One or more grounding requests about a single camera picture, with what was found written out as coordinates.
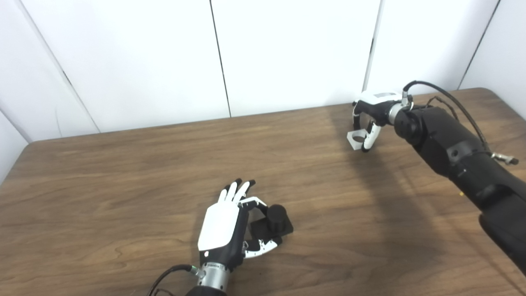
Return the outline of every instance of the wood grain surface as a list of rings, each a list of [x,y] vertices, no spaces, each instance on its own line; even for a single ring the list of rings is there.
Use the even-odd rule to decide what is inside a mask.
[[[526,180],[525,121],[488,90],[454,94]],[[245,260],[231,296],[526,295],[453,184],[392,127],[367,154],[350,130],[347,104],[32,143],[0,188],[0,295],[144,295],[198,264],[205,211],[238,177],[295,232]]]

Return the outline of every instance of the robot finger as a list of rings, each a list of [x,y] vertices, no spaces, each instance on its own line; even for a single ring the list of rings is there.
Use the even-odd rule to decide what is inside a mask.
[[[244,200],[240,201],[240,203],[241,203],[241,205],[253,203],[255,206],[258,206],[258,205],[267,206],[266,203],[264,203],[261,199],[255,197],[255,196],[252,196],[250,198],[244,199]]]
[[[230,188],[228,189],[227,196],[225,197],[225,200],[226,201],[232,201],[232,199],[234,198],[234,195],[236,195],[236,190],[237,190],[237,182],[234,181],[234,182],[232,182],[232,184],[230,185]]]
[[[367,126],[367,134],[363,139],[362,144],[362,151],[368,152],[372,145],[375,143],[376,138],[378,138],[378,134],[380,134],[382,127],[376,125],[373,121],[369,122],[369,126]]]
[[[240,186],[241,184],[243,184],[243,180],[241,180],[241,178],[237,178],[234,182],[237,183],[237,185],[238,185],[237,188],[239,188],[239,186]]]
[[[247,192],[245,192],[245,195],[248,193],[250,188],[252,188],[252,186],[256,185],[256,180],[249,180],[249,183],[250,185],[248,186],[248,189],[247,189]]]
[[[266,254],[283,242],[281,237],[275,237],[271,240],[249,240],[246,241],[245,258],[254,258]]]
[[[217,202],[225,201],[226,197],[227,197],[227,190],[226,189],[221,190],[221,193],[219,194],[219,200]]]
[[[234,198],[232,199],[233,202],[238,203],[241,198],[245,197],[245,194],[250,187],[250,182],[245,182],[237,191],[236,195],[234,195]]]

